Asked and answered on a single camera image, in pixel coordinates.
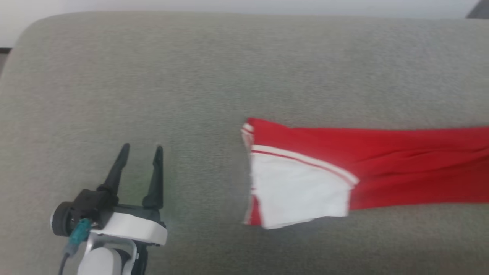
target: white wall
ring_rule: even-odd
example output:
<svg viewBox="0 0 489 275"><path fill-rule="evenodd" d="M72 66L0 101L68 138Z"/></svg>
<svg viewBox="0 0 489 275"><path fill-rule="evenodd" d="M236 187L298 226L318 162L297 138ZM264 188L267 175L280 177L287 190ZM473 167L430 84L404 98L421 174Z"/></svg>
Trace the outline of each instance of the white wall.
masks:
<svg viewBox="0 0 489 275"><path fill-rule="evenodd" d="M179 10L464 18L478 0L0 0L0 47L12 47L32 22L89 10Z"/></svg>

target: robotic arm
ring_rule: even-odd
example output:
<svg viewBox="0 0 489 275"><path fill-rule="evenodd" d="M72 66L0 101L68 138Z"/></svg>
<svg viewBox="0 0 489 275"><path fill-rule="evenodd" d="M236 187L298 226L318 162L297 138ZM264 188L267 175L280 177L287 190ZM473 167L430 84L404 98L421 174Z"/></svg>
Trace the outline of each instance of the robotic arm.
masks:
<svg viewBox="0 0 489 275"><path fill-rule="evenodd" d="M159 214L163 208L163 148L156 149L153 176L142 206L130 206L119 204L117 196L129 147L124 144L103 184L95 191L82 190L73 202L61 203L51 216L53 233L69 237L59 275L82 241L87 241L87 248L78 275L144 275L147 246L166 243L167 230Z"/></svg>

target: gray fabric surface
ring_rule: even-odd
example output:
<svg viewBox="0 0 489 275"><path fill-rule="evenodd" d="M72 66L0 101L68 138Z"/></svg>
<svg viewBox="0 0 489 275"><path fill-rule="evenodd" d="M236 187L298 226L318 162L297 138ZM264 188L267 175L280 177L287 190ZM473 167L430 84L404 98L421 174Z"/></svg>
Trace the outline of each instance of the gray fabric surface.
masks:
<svg viewBox="0 0 489 275"><path fill-rule="evenodd" d="M56 272L66 239L49 230L52 210L100 184L130 142L122 203L141 202L156 145L165 149L169 239L149 249L148 275L487 274L488 205L241 224L239 128L249 116L488 125L488 46L489 22L467 20L130 12L37 22L0 81L0 273Z"/></svg>

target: cable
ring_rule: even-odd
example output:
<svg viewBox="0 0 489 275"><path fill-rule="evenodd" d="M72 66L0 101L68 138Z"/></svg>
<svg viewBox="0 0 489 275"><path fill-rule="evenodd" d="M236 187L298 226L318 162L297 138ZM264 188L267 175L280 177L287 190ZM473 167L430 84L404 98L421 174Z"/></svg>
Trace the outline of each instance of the cable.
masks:
<svg viewBox="0 0 489 275"><path fill-rule="evenodd" d="M78 251L80 244L86 240L90 234L91 222L89 219L81 219L76 225L73 232L70 234L68 243L63 250L63 260L61 261L60 270L58 275L63 275L63 269L65 268L66 260L69 257L73 257Z"/></svg>
<svg viewBox="0 0 489 275"><path fill-rule="evenodd" d="M58 275L63 275L63 269L65 269L65 264L66 264L66 260L68 260L68 257L69 257L68 253L65 253L65 255L63 255L63 259L61 260L60 270L58 271Z"/></svg>

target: red towel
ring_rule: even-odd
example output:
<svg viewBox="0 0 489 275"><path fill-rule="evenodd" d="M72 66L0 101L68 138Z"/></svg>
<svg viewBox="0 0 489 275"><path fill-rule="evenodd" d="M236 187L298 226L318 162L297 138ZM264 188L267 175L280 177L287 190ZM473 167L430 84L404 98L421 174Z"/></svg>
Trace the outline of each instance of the red towel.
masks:
<svg viewBox="0 0 489 275"><path fill-rule="evenodd" d="M350 209L433 203L489 203L489 127L435 130L288 128L250 118L247 146L296 152L359 178ZM252 196L247 223L260 225Z"/></svg>

